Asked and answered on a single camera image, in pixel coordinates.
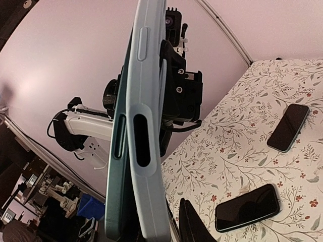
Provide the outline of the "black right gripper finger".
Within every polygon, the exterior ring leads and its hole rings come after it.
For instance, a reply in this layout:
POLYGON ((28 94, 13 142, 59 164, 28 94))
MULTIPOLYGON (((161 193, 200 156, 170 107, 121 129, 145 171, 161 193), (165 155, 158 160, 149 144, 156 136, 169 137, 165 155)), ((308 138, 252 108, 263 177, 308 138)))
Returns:
POLYGON ((214 242, 214 238, 205 227, 189 200, 182 198, 179 209, 180 241, 214 242))

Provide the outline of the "light blue silicone phone case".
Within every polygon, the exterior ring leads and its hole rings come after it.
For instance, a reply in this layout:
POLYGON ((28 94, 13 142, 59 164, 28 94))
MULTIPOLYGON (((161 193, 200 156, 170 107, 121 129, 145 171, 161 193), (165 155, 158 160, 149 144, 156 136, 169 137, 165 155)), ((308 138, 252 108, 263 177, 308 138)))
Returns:
POLYGON ((170 241, 161 172, 159 130, 167 62, 160 62, 166 35, 166 1, 139 1, 127 74, 126 118, 131 178, 142 236, 170 241))

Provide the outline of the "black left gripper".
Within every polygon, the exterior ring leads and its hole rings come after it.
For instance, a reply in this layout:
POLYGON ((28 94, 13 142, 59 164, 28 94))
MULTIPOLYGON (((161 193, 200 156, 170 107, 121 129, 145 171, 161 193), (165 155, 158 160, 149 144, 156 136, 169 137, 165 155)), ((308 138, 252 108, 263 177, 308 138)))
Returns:
POLYGON ((169 41, 162 41, 160 52, 142 62, 129 54, 118 79, 111 80, 104 91, 102 102, 108 114, 117 111, 124 78, 129 144, 137 156, 150 152, 164 156, 173 133, 201 125, 202 73, 186 71, 186 60, 169 41))

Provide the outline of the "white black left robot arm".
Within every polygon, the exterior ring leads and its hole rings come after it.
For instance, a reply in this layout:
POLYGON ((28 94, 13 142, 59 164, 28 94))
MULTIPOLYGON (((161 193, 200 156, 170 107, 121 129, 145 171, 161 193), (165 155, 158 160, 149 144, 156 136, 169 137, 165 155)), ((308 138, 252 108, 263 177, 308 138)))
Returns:
MULTIPOLYGON (((167 61, 166 90, 159 133, 160 155, 164 156, 173 133, 183 133, 201 126, 202 72, 186 71, 185 54, 179 54, 164 41, 161 55, 167 61)), ((126 67, 123 66, 117 79, 107 84, 103 93, 105 112, 83 105, 80 97, 74 97, 66 109, 58 112, 49 123, 54 135, 51 138, 66 151, 73 152, 80 161, 85 153, 94 156, 96 146, 90 138, 111 141, 113 120, 120 95, 120 86, 125 83, 126 67)))

